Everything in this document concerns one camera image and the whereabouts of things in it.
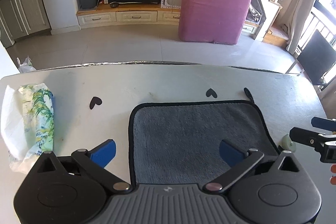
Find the black heart sticker left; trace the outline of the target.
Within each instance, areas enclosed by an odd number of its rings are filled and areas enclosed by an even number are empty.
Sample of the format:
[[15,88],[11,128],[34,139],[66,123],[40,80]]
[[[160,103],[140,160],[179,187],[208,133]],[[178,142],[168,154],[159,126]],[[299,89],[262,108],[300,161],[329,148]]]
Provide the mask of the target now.
[[89,108],[92,110],[96,105],[100,106],[102,104],[102,99],[94,96],[89,104]]

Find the black heart sticker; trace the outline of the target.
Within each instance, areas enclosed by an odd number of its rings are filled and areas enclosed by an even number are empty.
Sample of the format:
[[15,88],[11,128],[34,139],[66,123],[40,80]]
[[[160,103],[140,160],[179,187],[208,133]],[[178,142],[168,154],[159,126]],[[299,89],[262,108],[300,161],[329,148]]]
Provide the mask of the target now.
[[206,97],[213,97],[213,98],[217,98],[218,95],[216,93],[216,91],[214,91],[212,88],[209,88],[207,91],[206,91]]
[[92,110],[96,105],[100,106],[102,104],[102,99],[94,96],[89,104],[89,108]]

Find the grey microfibre towel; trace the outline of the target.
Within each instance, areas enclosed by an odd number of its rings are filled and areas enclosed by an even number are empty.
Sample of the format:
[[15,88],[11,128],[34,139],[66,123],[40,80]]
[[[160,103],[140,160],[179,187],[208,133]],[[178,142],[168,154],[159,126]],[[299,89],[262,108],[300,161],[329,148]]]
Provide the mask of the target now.
[[142,103],[129,117],[131,184],[204,184],[230,169],[226,139],[247,152],[277,156],[258,106],[246,100]]

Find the black heart sticker right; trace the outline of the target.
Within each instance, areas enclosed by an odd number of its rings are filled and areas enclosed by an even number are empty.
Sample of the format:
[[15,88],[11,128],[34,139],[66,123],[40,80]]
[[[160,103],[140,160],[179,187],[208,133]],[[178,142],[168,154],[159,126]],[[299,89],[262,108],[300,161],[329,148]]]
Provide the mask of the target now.
[[218,95],[216,93],[216,91],[214,91],[212,88],[209,88],[207,91],[206,91],[206,97],[213,97],[213,98],[217,98]]

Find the black chair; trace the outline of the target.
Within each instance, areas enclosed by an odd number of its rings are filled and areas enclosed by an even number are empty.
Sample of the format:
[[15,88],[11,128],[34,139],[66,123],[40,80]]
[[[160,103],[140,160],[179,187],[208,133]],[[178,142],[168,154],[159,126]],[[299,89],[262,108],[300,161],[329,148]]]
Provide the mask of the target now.
[[315,30],[305,48],[286,71],[286,74],[290,74],[296,64],[302,67],[300,73],[297,74],[298,76],[305,72],[313,86],[323,90],[327,87],[324,75],[335,65],[335,49],[319,30]]

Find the floral tissue pack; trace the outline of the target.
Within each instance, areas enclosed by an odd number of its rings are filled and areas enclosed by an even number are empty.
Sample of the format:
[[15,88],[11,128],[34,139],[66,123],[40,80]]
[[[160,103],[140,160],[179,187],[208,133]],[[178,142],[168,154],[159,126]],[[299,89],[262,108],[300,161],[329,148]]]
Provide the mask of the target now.
[[46,84],[28,84],[18,89],[22,98],[23,125],[28,150],[26,159],[40,156],[54,146],[54,95]]

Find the white plastic bag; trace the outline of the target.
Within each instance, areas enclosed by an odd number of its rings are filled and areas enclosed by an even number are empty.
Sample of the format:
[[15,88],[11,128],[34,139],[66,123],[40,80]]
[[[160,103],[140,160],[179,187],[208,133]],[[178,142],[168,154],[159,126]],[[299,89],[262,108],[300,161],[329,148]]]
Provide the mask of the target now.
[[33,67],[31,59],[27,56],[25,60],[21,63],[20,59],[17,57],[18,71],[20,73],[34,72],[36,69]]

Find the beige curtain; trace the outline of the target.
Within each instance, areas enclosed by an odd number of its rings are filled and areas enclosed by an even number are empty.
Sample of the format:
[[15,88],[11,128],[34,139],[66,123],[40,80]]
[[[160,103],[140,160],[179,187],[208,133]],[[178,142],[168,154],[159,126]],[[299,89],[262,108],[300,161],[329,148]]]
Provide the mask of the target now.
[[315,0],[291,0],[286,11],[280,16],[278,25],[289,36],[286,50],[293,55],[300,41],[304,24]]

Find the cream drawer cabinet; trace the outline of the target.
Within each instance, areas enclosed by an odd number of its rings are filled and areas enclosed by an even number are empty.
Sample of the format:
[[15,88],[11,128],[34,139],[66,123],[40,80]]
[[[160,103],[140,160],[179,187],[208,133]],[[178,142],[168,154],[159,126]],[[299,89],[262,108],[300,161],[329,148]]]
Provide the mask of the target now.
[[161,8],[159,4],[123,4],[118,7],[99,4],[94,10],[78,11],[82,29],[121,25],[177,25],[180,10]]

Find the pink upright cushion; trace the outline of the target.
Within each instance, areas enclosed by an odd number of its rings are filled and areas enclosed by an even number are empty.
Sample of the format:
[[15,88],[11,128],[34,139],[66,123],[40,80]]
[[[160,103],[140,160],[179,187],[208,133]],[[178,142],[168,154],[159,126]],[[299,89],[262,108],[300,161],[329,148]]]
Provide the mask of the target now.
[[182,0],[178,36],[183,42],[235,45],[251,0]]

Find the green kitchen cabinet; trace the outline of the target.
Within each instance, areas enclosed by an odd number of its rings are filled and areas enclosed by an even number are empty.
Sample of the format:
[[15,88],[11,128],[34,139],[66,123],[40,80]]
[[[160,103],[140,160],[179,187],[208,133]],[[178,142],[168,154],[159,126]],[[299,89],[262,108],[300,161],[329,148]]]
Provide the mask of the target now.
[[1,0],[1,43],[5,48],[50,29],[43,0]]

